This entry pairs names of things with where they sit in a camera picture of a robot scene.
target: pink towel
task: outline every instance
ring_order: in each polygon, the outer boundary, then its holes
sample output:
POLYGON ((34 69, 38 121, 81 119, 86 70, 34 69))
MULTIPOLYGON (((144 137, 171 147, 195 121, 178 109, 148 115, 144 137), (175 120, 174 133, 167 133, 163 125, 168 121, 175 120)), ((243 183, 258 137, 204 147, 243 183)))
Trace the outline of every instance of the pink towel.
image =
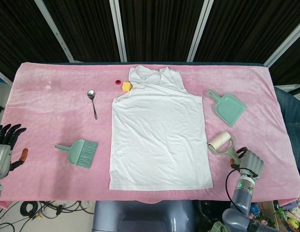
MULTIPOLYGON (((130 67, 137 65, 46 65, 24 63, 6 106, 3 124, 27 127, 19 137, 12 161, 23 148, 29 149, 27 161, 3 179, 2 201, 33 200, 228 200, 225 178, 231 171, 229 156, 208 152, 213 188, 185 191, 109 190, 111 144, 111 104, 124 94, 116 80, 127 81, 130 67), (98 120, 87 91, 94 89, 98 120), (98 141, 90 169, 73 166, 67 153, 54 144, 70 146, 75 140, 98 141)), ((145 65, 158 70, 165 65, 145 65)), ((223 131, 265 162, 256 182, 253 201, 286 199, 300 195, 300 178, 280 107, 267 68, 256 66, 177 66, 189 93, 202 96, 208 141, 223 131), (247 105, 246 111, 230 128, 214 112, 215 101, 207 94, 212 88, 219 95, 234 94, 247 105)), ((228 181, 230 194, 238 173, 228 181)))

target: brush handle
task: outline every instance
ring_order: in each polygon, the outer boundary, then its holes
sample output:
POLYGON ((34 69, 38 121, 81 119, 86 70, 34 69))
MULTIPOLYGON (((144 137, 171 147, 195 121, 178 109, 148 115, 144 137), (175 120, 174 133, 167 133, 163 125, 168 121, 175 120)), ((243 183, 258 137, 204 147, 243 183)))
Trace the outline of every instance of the brush handle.
POLYGON ((215 99, 217 102, 221 100, 221 97, 212 89, 208 89, 208 94, 212 96, 212 98, 215 99))
POLYGON ((67 152, 69 152, 71 150, 71 148, 69 146, 63 146, 63 145, 59 145, 59 144, 55 144, 54 147, 57 149, 63 150, 63 151, 67 151, 67 152))

